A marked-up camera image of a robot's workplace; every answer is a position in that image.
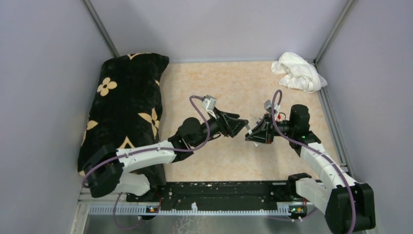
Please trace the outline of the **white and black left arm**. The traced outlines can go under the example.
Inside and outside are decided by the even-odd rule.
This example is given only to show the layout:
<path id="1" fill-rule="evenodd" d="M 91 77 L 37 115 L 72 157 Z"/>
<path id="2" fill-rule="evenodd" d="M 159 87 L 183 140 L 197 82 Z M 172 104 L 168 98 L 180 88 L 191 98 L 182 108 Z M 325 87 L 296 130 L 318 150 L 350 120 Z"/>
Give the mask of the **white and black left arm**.
<path id="1" fill-rule="evenodd" d="M 135 170 L 185 160 L 216 134 L 235 137 L 248 125 L 248 120 L 241 119 L 238 114 L 214 108 L 210 118 L 204 123 L 195 117 L 189 117 L 183 121 L 175 135 L 159 143 L 129 149 L 104 145 L 83 167 L 84 187 L 89 189 L 93 198 L 111 193 L 129 193 L 144 201 L 151 201 L 156 196 L 156 188 L 145 175 L 134 174 Z"/>

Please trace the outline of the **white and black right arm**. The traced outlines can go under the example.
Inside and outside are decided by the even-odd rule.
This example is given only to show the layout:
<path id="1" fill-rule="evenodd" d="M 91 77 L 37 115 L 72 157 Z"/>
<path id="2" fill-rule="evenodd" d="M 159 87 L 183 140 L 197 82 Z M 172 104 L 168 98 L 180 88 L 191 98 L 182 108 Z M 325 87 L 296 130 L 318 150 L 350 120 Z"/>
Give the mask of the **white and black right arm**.
<path id="1" fill-rule="evenodd" d="M 321 140 L 310 130 L 308 107 L 295 104 L 288 120 L 278 121 L 279 106 L 264 104 L 267 113 L 257 126 L 246 134 L 247 141 L 270 144 L 274 137 L 283 137 L 298 156 L 317 174 L 322 184 L 305 174 L 288 178 L 286 196 L 292 201 L 302 197 L 314 204 L 325 217 L 334 234 L 360 232 L 375 228 L 374 191 L 343 171 L 326 152 Z"/>

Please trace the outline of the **white marker pen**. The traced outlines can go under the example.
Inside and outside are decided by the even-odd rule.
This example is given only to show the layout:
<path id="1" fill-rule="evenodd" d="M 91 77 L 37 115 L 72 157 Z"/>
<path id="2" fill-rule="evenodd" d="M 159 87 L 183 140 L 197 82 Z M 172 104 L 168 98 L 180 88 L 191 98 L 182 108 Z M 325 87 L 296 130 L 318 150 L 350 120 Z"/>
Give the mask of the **white marker pen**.
<path id="1" fill-rule="evenodd" d="M 247 134 L 245 135 L 245 141 L 250 141 L 253 142 L 255 147 L 259 146 L 259 143 L 256 139 L 256 136 L 254 135 L 251 127 L 249 125 L 246 125 L 246 129 L 247 129 Z"/>

